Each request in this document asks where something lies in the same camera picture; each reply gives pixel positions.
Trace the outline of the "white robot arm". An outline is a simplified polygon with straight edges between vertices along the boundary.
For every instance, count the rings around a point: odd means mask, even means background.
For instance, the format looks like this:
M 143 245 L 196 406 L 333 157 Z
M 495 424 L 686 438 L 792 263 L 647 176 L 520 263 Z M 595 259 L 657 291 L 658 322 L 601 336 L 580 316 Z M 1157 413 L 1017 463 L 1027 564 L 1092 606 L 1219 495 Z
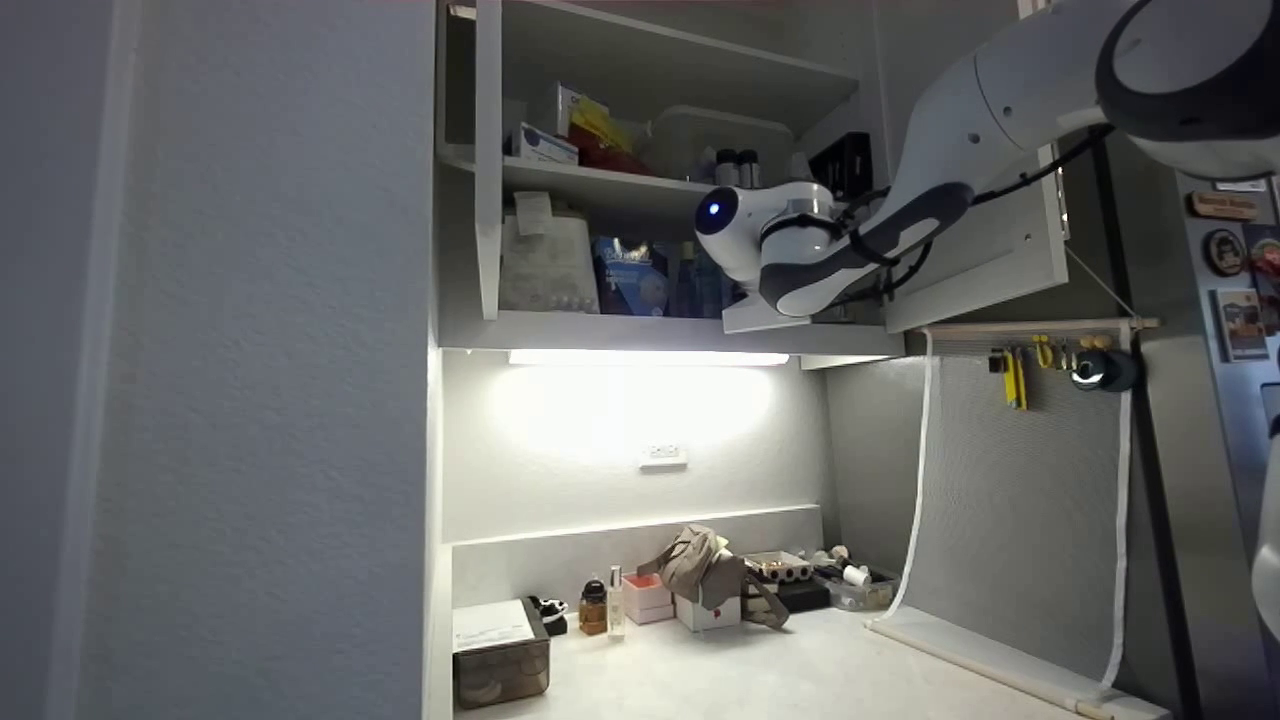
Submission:
M 882 203 L 832 217 L 814 179 L 710 187 L 697 239 L 742 286 L 728 330 L 807 322 L 870 268 L 943 234 L 1027 147 L 1122 132 L 1146 160 L 1256 179 L 1280 167 L 1280 0 L 1061 0 L 943 66 L 913 102 Z

